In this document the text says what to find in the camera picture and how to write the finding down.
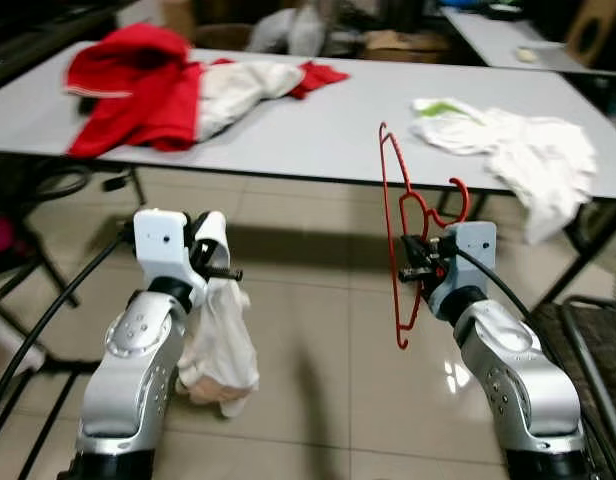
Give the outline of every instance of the clothing pile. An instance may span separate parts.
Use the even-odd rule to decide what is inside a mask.
[[[528,209],[525,239],[536,244],[572,221],[591,199],[595,149],[581,127],[552,117],[480,111],[453,98],[417,99],[413,132],[456,155],[487,154],[485,168]]]
[[[98,99],[68,153],[97,157],[118,145],[186,150],[244,116],[262,100],[308,92],[348,78],[325,65],[271,61],[211,65],[190,61],[170,30],[135,24],[79,52],[65,89]]]

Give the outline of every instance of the beige floor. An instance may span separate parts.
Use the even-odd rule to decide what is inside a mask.
[[[151,206],[227,215],[233,258],[252,299],[247,324],[261,371],[261,390],[234,420],[173,402],[156,478],[506,478],[486,402],[450,327],[423,309],[409,349],[396,346],[378,189],[141,174]],[[68,276],[134,208],[130,189],[102,194],[98,187],[97,181],[33,215]],[[513,199],[494,199],[485,217],[499,225],[499,273],[532,305],[572,250],[563,238],[524,245],[523,213]],[[65,357],[99,358],[106,326],[140,281],[129,250],[116,253],[79,289],[83,305],[62,309],[43,340]],[[611,274],[592,265],[571,291],[607,296],[611,284]],[[54,294],[35,273],[7,305],[31,324]],[[404,306],[410,300],[404,290]],[[62,380],[35,380],[20,402],[0,438],[0,479],[16,478]],[[80,380],[69,397],[31,478],[54,479],[68,466],[84,385]]]

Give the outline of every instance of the white table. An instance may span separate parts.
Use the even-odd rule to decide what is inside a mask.
[[[77,100],[62,93],[62,75],[74,54],[86,45],[65,50],[0,90],[0,152],[59,157],[68,149],[84,119],[77,113]],[[219,57],[295,64],[304,61],[209,50],[196,50],[194,57],[202,61]],[[478,108],[497,106],[522,115],[557,116],[581,125],[599,153],[599,175],[593,193],[616,201],[616,129],[557,74],[361,60],[321,61],[351,74],[351,78],[313,92],[304,101],[284,98],[265,102],[221,135],[187,152],[165,154],[124,146],[98,161],[379,184],[377,137],[379,124],[385,120],[400,140],[414,184],[443,188],[450,177],[456,176],[473,190],[509,193],[503,183],[484,172],[483,157],[446,154],[408,132],[412,99],[456,97]],[[389,163],[387,176],[391,183],[402,182],[396,161]],[[586,255],[583,265],[601,246]]]
[[[544,70],[562,73],[616,76],[616,72],[595,70],[573,60],[565,44],[545,40],[526,20],[491,20],[478,13],[443,7],[444,16],[490,67]],[[519,48],[531,50],[535,62],[517,58]]]

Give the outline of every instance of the wire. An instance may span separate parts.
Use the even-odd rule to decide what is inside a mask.
[[[486,265],[481,263],[468,252],[460,249],[459,247],[455,246],[452,250],[460,257],[463,257],[464,259],[472,263],[475,267],[481,270],[490,280],[492,280],[493,283],[497,285],[497,287],[499,287],[501,291],[510,299],[510,301],[512,301],[512,303],[515,305],[515,307],[517,307],[517,309],[521,312],[525,319],[529,320],[531,318],[531,314],[528,308],[523,304],[519,297],[515,295],[515,293],[510,289],[510,287],[506,285],[506,283],[501,278],[499,278],[499,276],[495,272],[493,272]],[[552,348],[552,346],[548,342],[548,339],[543,335],[542,332],[538,331],[537,329],[534,329],[533,331],[537,335],[537,338],[539,338],[539,342],[541,343],[541,346],[544,348],[544,350],[546,350],[548,356],[551,357],[553,361],[557,364],[557,366],[565,372],[566,369],[564,368],[563,360],[559,355],[557,355],[557,352]],[[604,459],[608,464],[608,468],[610,469],[612,476],[616,479],[615,454],[612,452],[605,437],[599,432],[599,429],[593,422],[588,412],[583,408],[581,409],[581,416],[584,425],[586,425],[588,430],[592,432],[592,435],[595,438],[597,445],[599,445],[599,448],[601,449],[602,455],[604,456]]]
[[[104,248],[93,260],[91,260],[91,262],[86,265],[86,267],[81,272],[79,272],[79,275],[77,275],[74,280],[68,284],[66,289],[61,292],[61,295],[59,295],[55,299],[55,301],[52,302],[48,310],[46,310],[46,312],[41,316],[39,321],[35,324],[34,328],[24,339],[23,343],[19,347],[19,350],[17,350],[15,355],[12,357],[12,360],[10,361],[10,363],[6,367],[6,370],[1,376],[0,403],[6,393],[10,381],[12,380],[15,375],[15,372],[17,371],[17,368],[19,368],[19,364],[21,364],[21,362],[23,361],[24,357],[28,353],[28,350],[35,344],[37,338],[39,337],[39,335],[41,335],[41,332],[43,332],[44,328],[46,328],[46,325],[48,325],[48,322],[50,322],[55,313],[57,313],[59,307],[64,304],[66,299],[68,299],[68,297],[77,289],[77,287],[92,273],[95,268],[97,268],[97,266],[99,266],[101,262],[104,261],[106,257],[108,257],[108,255],[113,252],[113,250],[115,250],[115,248],[117,248],[117,246],[123,240],[123,235],[118,235],[113,242],[111,242],[106,248]]]

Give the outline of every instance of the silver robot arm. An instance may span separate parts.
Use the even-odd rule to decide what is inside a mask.
[[[210,277],[241,279],[211,264],[225,255],[201,229],[225,239],[225,219],[210,212],[191,224],[179,212],[134,217],[135,249],[146,290],[136,292],[105,336],[105,353],[84,395],[70,470],[58,480],[148,480],[186,318],[207,294]]]
[[[410,266],[402,281],[423,282],[431,312],[453,327],[466,367],[482,386],[512,480],[589,479],[580,404],[570,378],[537,335],[486,297],[486,276],[457,255],[494,268],[489,222],[452,225],[440,239],[403,238]]]

